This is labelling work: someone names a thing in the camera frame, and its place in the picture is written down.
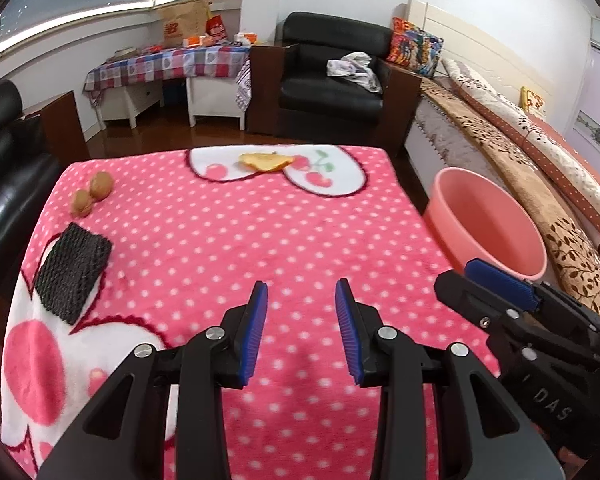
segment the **floral blanket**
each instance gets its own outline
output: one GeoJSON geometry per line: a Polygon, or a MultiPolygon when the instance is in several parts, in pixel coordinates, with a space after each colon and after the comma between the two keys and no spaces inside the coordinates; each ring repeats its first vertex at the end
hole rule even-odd
{"type": "MultiPolygon", "coordinates": [[[[357,300],[417,342],[463,341],[496,371],[486,334],[436,301],[433,282],[448,268],[375,148],[227,146],[73,164],[42,211],[16,285],[2,362],[2,440],[35,476],[136,345],[183,345],[263,280],[269,309],[255,375],[244,390],[223,392],[234,480],[368,478],[379,391],[357,388],[347,371],[336,280],[346,277],[357,300]],[[294,161],[275,173],[237,164],[254,151],[294,161]],[[75,220],[71,196],[96,171],[112,174],[113,192],[75,220]],[[47,311],[32,286],[71,221],[112,242],[73,326],[47,311]]],[[[436,425],[426,393],[433,480],[436,425]]],[[[166,480],[175,476],[176,395],[174,388],[166,480]]]]}
{"type": "Polygon", "coordinates": [[[542,235],[560,285],[600,314],[600,255],[531,159],[449,90],[422,80],[421,92],[480,149],[542,235]]]}

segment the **cherry print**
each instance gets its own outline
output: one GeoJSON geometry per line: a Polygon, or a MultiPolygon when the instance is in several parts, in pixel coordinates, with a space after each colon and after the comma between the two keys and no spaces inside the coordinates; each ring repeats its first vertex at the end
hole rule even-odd
{"type": "Polygon", "coordinates": [[[64,407],[64,365],[58,343],[44,323],[24,321],[11,329],[4,342],[4,377],[31,420],[42,426],[55,423],[64,407]],[[30,367],[30,361],[36,366],[30,367]]]}
{"type": "Polygon", "coordinates": [[[89,372],[89,396],[93,397],[93,394],[104,384],[109,376],[101,368],[94,368],[89,372]]]}
{"type": "Polygon", "coordinates": [[[311,162],[304,155],[295,155],[291,167],[298,171],[309,171],[311,169],[311,162]]]}
{"type": "Polygon", "coordinates": [[[46,460],[46,457],[49,456],[49,453],[51,453],[51,450],[54,447],[49,444],[48,442],[40,442],[40,445],[38,446],[38,449],[40,450],[40,455],[42,456],[42,460],[46,460]]]}
{"type": "Polygon", "coordinates": [[[205,177],[211,180],[222,180],[229,173],[224,164],[209,164],[205,170],[205,177]]]}
{"type": "Polygon", "coordinates": [[[309,173],[307,173],[304,176],[304,178],[307,180],[307,182],[309,184],[312,184],[312,186],[331,187],[333,185],[333,180],[331,180],[330,178],[327,178],[325,176],[322,176],[317,171],[310,171],[309,173]]]}

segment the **black leather armchair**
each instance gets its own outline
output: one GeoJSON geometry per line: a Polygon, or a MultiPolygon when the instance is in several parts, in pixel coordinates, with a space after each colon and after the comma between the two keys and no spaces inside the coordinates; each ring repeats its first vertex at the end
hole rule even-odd
{"type": "Polygon", "coordinates": [[[250,132],[282,132],[282,110],[347,121],[366,127],[366,144],[395,155],[406,137],[420,97],[420,77],[387,63],[392,32],[386,27],[336,16],[293,12],[282,27],[282,41],[251,49],[250,132]],[[382,94],[343,78],[327,77],[330,59],[351,52],[371,56],[382,94]]]}
{"type": "MultiPolygon", "coordinates": [[[[0,294],[11,300],[22,256],[46,199],[61,174],[46,151],[38,118],[21,118],[16,86],[0,81],[0,294]]],[[[6,313],[0,313],[0,324],[6,313]]]]}

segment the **dark gray cloth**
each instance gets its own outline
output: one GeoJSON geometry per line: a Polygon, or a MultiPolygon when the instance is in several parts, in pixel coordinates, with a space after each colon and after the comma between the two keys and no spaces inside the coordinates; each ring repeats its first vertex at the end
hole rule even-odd
{"type": "Polygon", "coordinates": [[[71,222],[51,249],[35,279],[42,305],[74,325],[98,276],[107,266],[112,243],[71,222]]]}

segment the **pink bowl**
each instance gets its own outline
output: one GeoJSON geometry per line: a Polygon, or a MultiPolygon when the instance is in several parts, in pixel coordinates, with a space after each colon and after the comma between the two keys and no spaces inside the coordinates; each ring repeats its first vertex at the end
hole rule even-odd
{"type": "Polygon", "coordinates": [[[532,219],[511,195],[473,171],[439,171],[424,218],[456,270],[481,258],[521,280],[544,275],[546,250],[532,219]]]}

